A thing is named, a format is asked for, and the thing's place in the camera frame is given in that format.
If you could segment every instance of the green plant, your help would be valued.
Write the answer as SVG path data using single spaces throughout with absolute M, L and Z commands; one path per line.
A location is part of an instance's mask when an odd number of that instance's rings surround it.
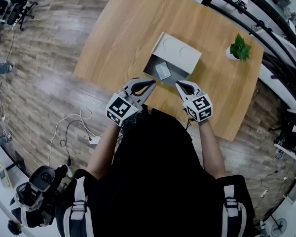
M 235 43 L 230 46 L 230 53 L 240 61 L 246 61 L 249 59 L 251 46 L 245 44 L 244 38 L 237 35 Z

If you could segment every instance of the box lid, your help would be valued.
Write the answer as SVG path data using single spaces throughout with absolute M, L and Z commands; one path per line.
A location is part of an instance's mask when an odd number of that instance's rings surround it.
M 192 74 L 202 53 L 184 42 L 163 32 L 152 50 L 152 54 Z

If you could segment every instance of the small box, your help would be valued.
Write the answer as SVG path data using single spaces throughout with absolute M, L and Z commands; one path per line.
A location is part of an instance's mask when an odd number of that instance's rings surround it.
M 116 93 L 113 94 L 105 108 L 107 117 L 118 126 L 122 126 L 131 120 L 138 111 L 135 106 Z
M 183 106 L 197 122 L 206 120 L 213 115 L 213 104 L 208 94 L 183 102 Z
M 151 51 L 144 73 L 175 87 L 176 81 L 188 80 L 201 56 L 195 48 L 162 33 Z

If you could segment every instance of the power strip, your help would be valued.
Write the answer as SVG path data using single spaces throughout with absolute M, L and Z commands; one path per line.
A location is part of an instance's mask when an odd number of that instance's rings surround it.
M 100 141 L 101 137 L 90 137 L 89 143 L 90 145 L 97 145 Z
M 260 194 L 259 198 L 265 197 L 266 193 L 268 192 L 268 188 L 265 188 L 262 193 Z

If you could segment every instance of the potted plant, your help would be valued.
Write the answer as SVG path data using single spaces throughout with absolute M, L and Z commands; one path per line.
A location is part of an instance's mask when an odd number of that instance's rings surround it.
M 244 38 L 242 38 L 240 34 L 238 34 L 235 39 L 235 43 L 231 44 L 230 47 L 227 48 L 226 56 L 230 60 L 246 61 L 247 59 L 249 59 L 250 49 L 251 46 L 245 44 Z

